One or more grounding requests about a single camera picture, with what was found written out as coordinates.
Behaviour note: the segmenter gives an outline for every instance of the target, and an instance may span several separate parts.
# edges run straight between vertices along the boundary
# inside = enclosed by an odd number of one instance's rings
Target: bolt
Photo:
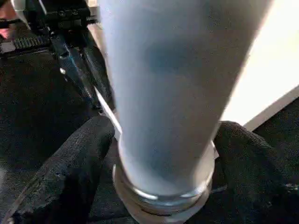
[[[63,68],[60,68],[60,73],[63,74],[63,75],[66,74],[66,72],[65,72],[65,70]]]
[[[72,12],[71,12],[73,15],[78,15],[78,11],[76,9],[74,9]]]
[[[60,11],[60,12],[58,13],[58,15],[61,16],[61,17],[65,17],[65,12],[64,12],[64,11]]]

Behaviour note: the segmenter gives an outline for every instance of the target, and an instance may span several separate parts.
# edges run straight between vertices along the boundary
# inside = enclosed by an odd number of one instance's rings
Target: metal base
[[[160,206],[160,212],[165,211],[165,215],[159,215],[157,209],[153,210],[153,205],[146,204],[146,199],[140,198],[139,195],[135,194],[130,187],[128,187],[126,176],[119,165],[114,165],[113,168],[113,181],[116,192],[120,199],[124,202],[131,216],[141,224],[182,224],[195,213],[197,213],[206,203],[211,187],[212,179],[209,180],[206,190],[199,196],[189,198],[189,206],[183,210],[178,209],[175,204],[167,204]]]

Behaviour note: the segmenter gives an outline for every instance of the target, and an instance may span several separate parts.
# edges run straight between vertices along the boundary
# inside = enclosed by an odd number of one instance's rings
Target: black machine part
[[[0,59],[48,50],[58,60],[62,75],[71,81],[91,108],[102,112],[94,88],[113,108],[105,60],[87,28],[97,20],[86,2],[26,0],[24,14],[37,36],[1,43]],[[20,20],[0,21],[0,26],[9,27],[18,22]]]

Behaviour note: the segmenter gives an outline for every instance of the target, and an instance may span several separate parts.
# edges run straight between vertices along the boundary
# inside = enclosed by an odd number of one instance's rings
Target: white surface
[[[299,1],[276,0],[221,120],[254,130],[299,97]]]

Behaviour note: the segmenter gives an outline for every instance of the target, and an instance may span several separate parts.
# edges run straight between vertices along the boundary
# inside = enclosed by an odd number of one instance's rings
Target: dark floor
[[[90,116],[87,106],[64,81],[48,54],[0,61],[0,220],[40,165]],[[293,164],[290,172],[297,175],[299,99],[255,132]],[[90,213],[93,221],[118,217],[110,223],[125,223],[122,217],[128,215],[112,185],[115,152],[114,144],[106,158],[107,169],[103,171]],[[215,196],[208,204],[220,204],[223,200],[230,198]],[[217,212],[227,216],[236,211],[220,206]]]

